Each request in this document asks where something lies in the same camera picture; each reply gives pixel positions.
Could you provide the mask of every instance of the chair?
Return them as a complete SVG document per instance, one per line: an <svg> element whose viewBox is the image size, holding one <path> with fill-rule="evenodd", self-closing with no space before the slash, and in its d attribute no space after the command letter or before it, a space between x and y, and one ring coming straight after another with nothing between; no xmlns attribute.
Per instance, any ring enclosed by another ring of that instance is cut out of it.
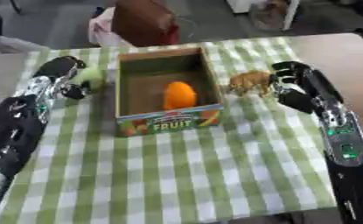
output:
<svg viewBox="0 0 363 224"><path fill-rule="evenodd" d="M10 0L10 3L12 5L12 8L14 9L14 11L17 14L22 15L22 9L17 5L17 2L15 2L15 0Z"/></svg>
<svg viewBox="0 0 363 224"><path fill-rule="evenodd" d="M27 53L32 51L49 50L48 47L37 45L18 38L3 36L3 19L0 16L0 53Z"/></svg>

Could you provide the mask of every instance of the bag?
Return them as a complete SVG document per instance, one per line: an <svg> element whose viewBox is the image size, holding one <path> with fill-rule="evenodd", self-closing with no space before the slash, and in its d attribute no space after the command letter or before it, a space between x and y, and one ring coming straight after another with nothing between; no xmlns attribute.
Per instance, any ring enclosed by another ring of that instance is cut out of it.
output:
<svg viewBox="0 0 363 224"><path fill-rule="evenodd" d="M134 46L164 46L178 42L174 15L151 0L118 0L112 31Z"/></svg>
<svg viewBox="0 0 363 224"><path fill-rule="evenodd" d="M111 31L115 7L108 8L99 13L98 16L90 19L88 24L88 41L93 45L101 47L128 46L130 43Z"/></svg>

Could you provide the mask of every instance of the green toy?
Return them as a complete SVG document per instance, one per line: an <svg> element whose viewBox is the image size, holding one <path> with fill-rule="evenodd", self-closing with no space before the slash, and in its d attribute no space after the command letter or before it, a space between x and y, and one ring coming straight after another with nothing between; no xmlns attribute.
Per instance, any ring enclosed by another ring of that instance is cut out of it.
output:
<svg viewBox="0 0 363 224"><path fill-rule="evenodd" d="M78 86L88 86L90 93L99 91L105 85L105 75L97 66L89 66L78 72L70 81Z"/></svg>

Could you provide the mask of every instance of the orange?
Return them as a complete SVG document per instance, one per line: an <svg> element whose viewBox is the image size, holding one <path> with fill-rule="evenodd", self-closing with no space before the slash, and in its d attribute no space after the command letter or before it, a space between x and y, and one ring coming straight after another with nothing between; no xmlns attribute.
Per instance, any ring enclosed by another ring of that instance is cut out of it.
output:
<svg viewBox="0 0 363 224"><path fill-rule="evenodd" d="M164 92L164 109L191 108L196 105L196 93L191 86L182 82L174 81Z"/></svg>

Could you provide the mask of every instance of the brown bag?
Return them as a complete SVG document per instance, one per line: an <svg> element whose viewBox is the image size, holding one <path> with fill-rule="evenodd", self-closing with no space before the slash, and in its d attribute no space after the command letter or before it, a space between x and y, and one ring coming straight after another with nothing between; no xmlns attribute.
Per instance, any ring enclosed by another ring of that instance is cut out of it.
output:
<svg viewBox="0 0 363 224"><path fill-rule="evenodd" d="M134 46L172 45L178 38L174 15L152 0L118 0L112 32Z"/></svg>

